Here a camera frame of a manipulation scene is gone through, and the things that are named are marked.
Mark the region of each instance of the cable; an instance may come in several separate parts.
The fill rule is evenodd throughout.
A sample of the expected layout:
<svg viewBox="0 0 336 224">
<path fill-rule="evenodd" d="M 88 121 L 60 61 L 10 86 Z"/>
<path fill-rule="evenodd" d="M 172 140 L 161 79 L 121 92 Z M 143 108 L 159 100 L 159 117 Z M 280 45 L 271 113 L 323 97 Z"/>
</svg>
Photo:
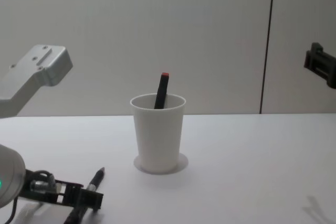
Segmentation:
<svg viewBox="0 0 336 224">
<path fill-rule="evenodd" d="M 16 206 L 17 206 L 17 198 L 16 197 L 13 201 L 13 208 L 12 208 L 12 214 L 10 215 L 10 218 L 5 222 L 5 224 L 10 224 L 11 221 L 14 219 L 15 217 L 15 213 L 16 213 Z"/>
<path fill-rule="evenodd" d="M 31 181 L 34 179 L 35 175 L 40 175 L 40 174 L 44 174 L 47 177 L 50 177 L 52 174 L 50 172 L 48 172 L 47 170 L 37 170 L 35 172 L 32 172 L 26 179 L 26 181 Z"/>
<path fill-rule="evenodd" d="M 264 101 L 264 89 L 265 89 L 265 77 L 266 77 L 266 68 L 267 68 L 267 56 L 268 56 L 269 37 L 270 37 L 271 21 L 272 21 L 272 8 L 273 8 L 273 0 L 271 0 L 270 7 L 269 7 L 268 29 L 267 29 L 267 40 L 266 40 L 266 52 L 265 52 L 265 62 L 264 62 L 263 83 L 261 84 L 261 98 L 260 98 L 260 110 L 259 110 L 259 114 L 262 114 L 262 107 L 263 107 L 263 101 Z"/>
</svg>

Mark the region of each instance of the paper cup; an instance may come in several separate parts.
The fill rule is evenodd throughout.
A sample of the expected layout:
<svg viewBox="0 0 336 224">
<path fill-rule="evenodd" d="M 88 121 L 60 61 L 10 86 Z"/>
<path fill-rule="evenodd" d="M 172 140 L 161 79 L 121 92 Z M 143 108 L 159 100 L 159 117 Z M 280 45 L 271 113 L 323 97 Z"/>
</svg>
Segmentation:
<svg viewBox="0 0 336 224">
<path fill-rule="evenodd" d="M 167 94 L 165 108 L 155 110 L 156 93 L 131 100 L 140 165 L 152 174 L 164 174 L 177 166 L 185 99 Z"/>
</svg>

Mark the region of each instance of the marker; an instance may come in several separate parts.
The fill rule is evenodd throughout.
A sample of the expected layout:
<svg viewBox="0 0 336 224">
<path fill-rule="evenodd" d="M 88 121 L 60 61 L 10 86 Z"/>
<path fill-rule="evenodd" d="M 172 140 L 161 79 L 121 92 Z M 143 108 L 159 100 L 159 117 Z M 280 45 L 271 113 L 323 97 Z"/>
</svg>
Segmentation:
<svg viewBox="0 0 336 224">
<path fill-rule="evenodd" d="M 96 191 L 100 183 L 102 182 L 104 175 L 105 175 L 105 168 L 103 167 L 102 169 L 96 172 L 95 176 L 91 180 L 86 190 Z M 87 207 L 74 208 L 69 214 L 64 224 L 80 224 L 87 210 L 88 210 Z"/>
<path fill-rule="evenodd" d="M 154 106 L 155 109 L 164 108 L 164 102 L 166 100 L 167 95 L 168 81 L 169 81 L 169 73 L 162 73 L 159 88 L 157 89 L 158 93 L 156 95 L 156 101 Z"/>
</svg>

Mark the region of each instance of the black pen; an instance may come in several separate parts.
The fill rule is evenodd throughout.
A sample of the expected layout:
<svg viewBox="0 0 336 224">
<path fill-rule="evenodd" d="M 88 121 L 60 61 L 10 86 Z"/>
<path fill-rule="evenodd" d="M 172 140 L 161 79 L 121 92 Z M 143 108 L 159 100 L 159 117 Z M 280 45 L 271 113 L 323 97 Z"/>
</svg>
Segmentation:
<svg viewBox="0 0 336 224">
<path fill-rule="evenodd" d="M 166 100 L 167 95 L 167 86 L 169 81 L 169 73 L 162 73 L 159 88 L 157 89 L 158 93 L 156 95 L 155 100 L 155 109 L 163 109 L 164 108 L 164 102 Z"/>
<path fill-rule="evenodd" d="M 100 183 L 102 182 L 105 175 L 105 168 L 103 167 L 99 171 L 96 172 L 95 176 L 91 180 L 90 184 L 86 188 L 89 191 L 96 191 L 99 187 Z M 74 208 L 71 213 L 69 214 L 68 218 L 64 222 L 64 224 L 79 224 L 81 223 L 85 213 L 87 212 L 87 207 L 77 207 Z"/>
</svg>

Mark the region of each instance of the cup rim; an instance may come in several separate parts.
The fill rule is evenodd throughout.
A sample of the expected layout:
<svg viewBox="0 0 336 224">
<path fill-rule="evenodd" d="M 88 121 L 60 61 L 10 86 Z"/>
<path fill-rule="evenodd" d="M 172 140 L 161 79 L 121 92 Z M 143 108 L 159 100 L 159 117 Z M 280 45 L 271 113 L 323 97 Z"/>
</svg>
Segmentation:
<svg viewBox="0 0 336 224">
<path fill-rule="evenodd" d="M 166 108 L 166 109 L 159 109 L 159 110 L 157 110 L 157 109 L 147 109 L 147 108 L 142 108 L 142 107 L 139 107 L 139 106 L 136 106 L 136 105 L 133 104 L 133 101 L 134 101 L 135 99 L 140 98 L 140 97 L 147 97 L 147 96 L 149 96 L 149 95 L 156 95 L 156 93 L 142 94 L 142 95 L 139 95 L 139 96 L 137 96 L 137 97 L 132 98 L 132 100 L 130 101 L 131 106 L 134 107 L 134 108 L 137 108 L 137 109 L 139 109 L 139 110 L 153 111 L 153 112 L 160 112 L 160 111 L 168 111 L 168 110 L 175 110 L 175 109 L 178 109 L 178 108 L 180 108 L 180 107 L 183 107 L 183 106 L 185 105 L 185 103 L 186 103 L 185 98 L 183 98 L 183 97 L 181 97 L 181 96 L 179 96 L 179 95 L 177 95 L 177 94 L 170 94 L 170 93 L 167 93 L 167 95 L 170 95 L 170 96 L 173 96 L 173 97 L 177 97 L 177 98 L 182 99 L 182 100 L 183 100 L 183 103 L 182 103 L 181 105 L 179 105 L 179 106 L 176 106 L 176 107 Z"/>
</svg>

